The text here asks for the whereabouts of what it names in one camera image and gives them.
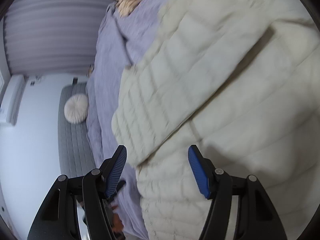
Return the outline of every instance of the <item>curtain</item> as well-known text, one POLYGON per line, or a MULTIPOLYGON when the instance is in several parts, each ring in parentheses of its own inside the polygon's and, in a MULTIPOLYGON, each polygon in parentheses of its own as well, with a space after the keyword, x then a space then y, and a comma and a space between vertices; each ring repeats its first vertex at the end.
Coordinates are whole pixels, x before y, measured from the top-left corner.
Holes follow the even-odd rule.
POLYGON ((4 18, 12 74, 87 73, 112 0, 15 0, 4 18))

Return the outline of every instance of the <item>purple sheet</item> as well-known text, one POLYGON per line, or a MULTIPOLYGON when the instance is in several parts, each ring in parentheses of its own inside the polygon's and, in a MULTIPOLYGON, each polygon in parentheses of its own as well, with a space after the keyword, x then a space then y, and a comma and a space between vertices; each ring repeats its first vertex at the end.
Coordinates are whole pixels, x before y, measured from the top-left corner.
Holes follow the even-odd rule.
MULTIPOLYGON (((87 83, 89 112, 88 138, 97 167, 117 148, 111 119, 118 107, 122 71, 137 63, 154 40, 158 27, 157 13, 167 0, 143 0, 128 17, 119 17, 115 4, 108 6, 97 41, 95 70, 87 83)), ((124 231, 148 239, 142 218, 140 194, 135 171, 126 164, 122 178, 127 184, 119 193, 117 212, 124 231)))

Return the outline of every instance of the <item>upholstered headboard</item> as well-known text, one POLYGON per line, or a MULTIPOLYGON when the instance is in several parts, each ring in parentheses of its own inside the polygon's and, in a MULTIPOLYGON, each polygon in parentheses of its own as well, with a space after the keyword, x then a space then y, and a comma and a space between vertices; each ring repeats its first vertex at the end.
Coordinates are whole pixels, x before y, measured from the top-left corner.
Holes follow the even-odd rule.
POLYGON ((66 101, 77 93, 85 94, 86 83, 62 89, 58 113, 58 143, 61 173, 69 178, 83 176, 94 169, 95 162, 87 139, 86 122, 69 123, 64 116, 66 101))

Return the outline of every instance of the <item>round pillow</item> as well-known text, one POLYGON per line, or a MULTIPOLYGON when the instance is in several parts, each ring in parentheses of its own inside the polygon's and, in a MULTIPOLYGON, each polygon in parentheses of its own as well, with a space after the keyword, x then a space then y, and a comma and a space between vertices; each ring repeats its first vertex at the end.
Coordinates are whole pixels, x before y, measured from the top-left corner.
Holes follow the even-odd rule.
POLYGON ((87 118, 88 105, 88 98, 85 94, 76 94, 66 102, 64 116, 70 123, 81 123, 87 118))

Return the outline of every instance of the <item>blue gripper pad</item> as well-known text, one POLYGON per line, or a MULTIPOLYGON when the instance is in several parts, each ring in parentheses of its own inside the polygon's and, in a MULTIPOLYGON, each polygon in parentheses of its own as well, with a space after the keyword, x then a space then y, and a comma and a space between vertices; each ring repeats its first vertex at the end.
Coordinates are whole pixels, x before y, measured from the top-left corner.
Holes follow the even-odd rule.
POLYGON ((200 193, 204 195, 206 199, 209 199, 211 192, 209 190, 209 178, 206 174, 203 165, 204 158, 202 157, 198 147, 196 145, 191 145, 188 150, 188 160, 195 176, 196 182, 198 184, 198 188, 200 193))
POLYGON ((127 149, 123 146, 119 156, 117 157, 115 164, 113 165, 109 176, 107 177, 107 191, 106 197, 111 197, 116 191, 121 173, 123 171, 125 162, 127 161, 127 149))

